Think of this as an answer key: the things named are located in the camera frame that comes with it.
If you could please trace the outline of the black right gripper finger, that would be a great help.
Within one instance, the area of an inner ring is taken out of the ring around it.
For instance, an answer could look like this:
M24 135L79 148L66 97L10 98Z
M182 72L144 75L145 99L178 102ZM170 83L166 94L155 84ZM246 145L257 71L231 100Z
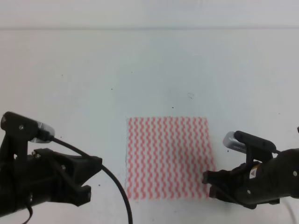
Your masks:
M210 187L209 197L227 203L237 203L237 201L231 195L214 185Z
M233 185L235 184L234 172L232 170L205 171L203 173L202 183L211 185Z

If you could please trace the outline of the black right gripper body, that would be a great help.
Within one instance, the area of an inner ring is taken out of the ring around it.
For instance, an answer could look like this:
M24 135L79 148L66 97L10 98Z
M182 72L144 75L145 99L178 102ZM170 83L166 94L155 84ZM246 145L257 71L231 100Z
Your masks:
M299 150L289 149L267 163L253 166L235 180L233 198L242 205L279 204L299 197Z

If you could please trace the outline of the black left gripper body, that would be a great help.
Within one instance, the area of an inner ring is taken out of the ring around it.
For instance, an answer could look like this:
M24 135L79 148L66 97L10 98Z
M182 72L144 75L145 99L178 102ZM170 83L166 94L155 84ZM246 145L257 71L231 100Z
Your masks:
M70 156L49 149L14 157L11 150L0 152L0 208L23 210L44 202L70 203Z

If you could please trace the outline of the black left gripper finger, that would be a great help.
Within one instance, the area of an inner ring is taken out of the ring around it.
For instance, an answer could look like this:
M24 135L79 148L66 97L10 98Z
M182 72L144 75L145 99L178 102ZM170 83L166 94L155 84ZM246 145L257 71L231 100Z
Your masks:
M77 207L89 203L91 200L91 187L85 186L68 186L66 188L65 202Z
M102 158L54 153L54 159L76 184L84 184L102 170Z

